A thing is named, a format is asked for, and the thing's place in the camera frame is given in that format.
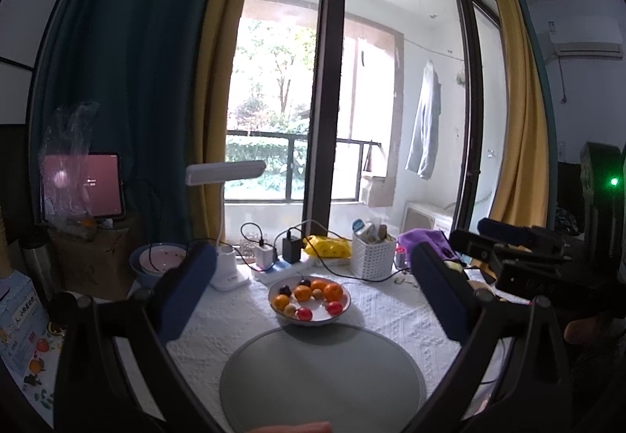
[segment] cardboard box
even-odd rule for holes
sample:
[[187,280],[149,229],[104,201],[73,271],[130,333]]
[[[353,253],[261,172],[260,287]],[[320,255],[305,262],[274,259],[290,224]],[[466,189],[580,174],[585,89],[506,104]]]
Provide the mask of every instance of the cardboard box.
[[0,298],[0,356],[21,380],[37,340],[46,332],[48,314],[29,277],[13,271],[0,283],[8,289]]
[[101,299],[126,299],[135,280],[128,258],[142,245],[142,230],[136,213],[131,212],[116,221],[112,230],[99,228],[90,242],[53,229],[48,233],[59,258],[66,289]]

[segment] human hand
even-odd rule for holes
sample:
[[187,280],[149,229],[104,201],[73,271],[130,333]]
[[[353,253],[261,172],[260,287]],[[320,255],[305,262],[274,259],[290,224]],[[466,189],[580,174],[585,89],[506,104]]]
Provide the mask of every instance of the human hand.
[[254,429],[248,433],[333,433],[333,428],[329,422],[315,422],[301,426],[268,426],[268,428]]

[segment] table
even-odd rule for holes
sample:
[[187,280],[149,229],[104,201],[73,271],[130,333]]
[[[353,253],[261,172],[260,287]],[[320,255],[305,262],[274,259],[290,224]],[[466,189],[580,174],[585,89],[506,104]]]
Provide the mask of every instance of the table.
[[[339,273],[349,273],[338,267]],[[384,283],[337,278],[324,269],[310,274],[333,279],[350,292],[353,304],[340,321],[379,333],[402,346],[419,366],[428,396],[452,364],[460,345],[446,338],[434,312],[411,275]],[[183,335],[168,351],[202,404],[226,431],[232,431],[221,410],[219,384],[228,358],[245,342],[279,326],[267,301],[268,286],[252,280],[230,292],[207,288]],[[162,418],[139,372],[127,340],[118,340],[124,367],[143,409]],[[503,360],[499,344],[484,376],[497,378]],[[483,385],[468,409],[474,413],[493,385]]]

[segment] blue box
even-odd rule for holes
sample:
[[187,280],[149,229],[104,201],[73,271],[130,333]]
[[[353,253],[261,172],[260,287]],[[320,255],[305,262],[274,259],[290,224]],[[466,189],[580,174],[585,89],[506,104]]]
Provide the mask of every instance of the blue box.
[[37,340],[46,332],[48,314],[41,305],[32,281],[18,271],[0,280],[9,291],[0,299],[0,357],[22,379],[35,351]]

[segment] pink screen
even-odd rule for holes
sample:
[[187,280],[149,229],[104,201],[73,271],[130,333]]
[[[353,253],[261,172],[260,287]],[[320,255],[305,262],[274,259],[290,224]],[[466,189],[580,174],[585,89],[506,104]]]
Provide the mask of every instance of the pink screen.
[[[44,200],[51,197],[50,187],[59,183],[58,177],[49,177],[52,173],[58,175],[59,163],[67,162],[68,156],[45,156],[43,159]],[[92,215],[95,217],[118,216],[122,214],[119,180],[119,159],[116,155],[89,155],[86,158],[85,186],[89,194]]]

